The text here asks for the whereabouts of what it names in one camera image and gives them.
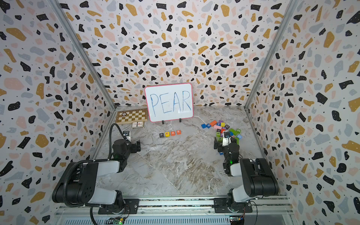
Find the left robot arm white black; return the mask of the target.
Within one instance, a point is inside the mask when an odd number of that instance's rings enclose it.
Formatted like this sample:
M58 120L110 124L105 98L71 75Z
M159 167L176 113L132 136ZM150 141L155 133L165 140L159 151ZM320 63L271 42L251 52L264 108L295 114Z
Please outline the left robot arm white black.
M122 193L97 187L96 181L98 177L123 172L129 156L140 151L140 141L131 143L119 139L112 145L110 158L70 163L52 193L52 201L64 203L67 207L112 206L123 209Z

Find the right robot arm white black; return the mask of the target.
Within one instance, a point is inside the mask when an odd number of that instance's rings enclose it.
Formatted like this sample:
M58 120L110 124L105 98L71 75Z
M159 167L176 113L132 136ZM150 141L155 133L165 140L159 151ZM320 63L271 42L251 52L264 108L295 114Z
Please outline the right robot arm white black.
M278 182L265 158L249 159L240 154L240 146L232 137L214 138L214 149L222 153L226 175L242 178L242 185L229 191L226 198L228 207L248 202L256 197L276 196Z

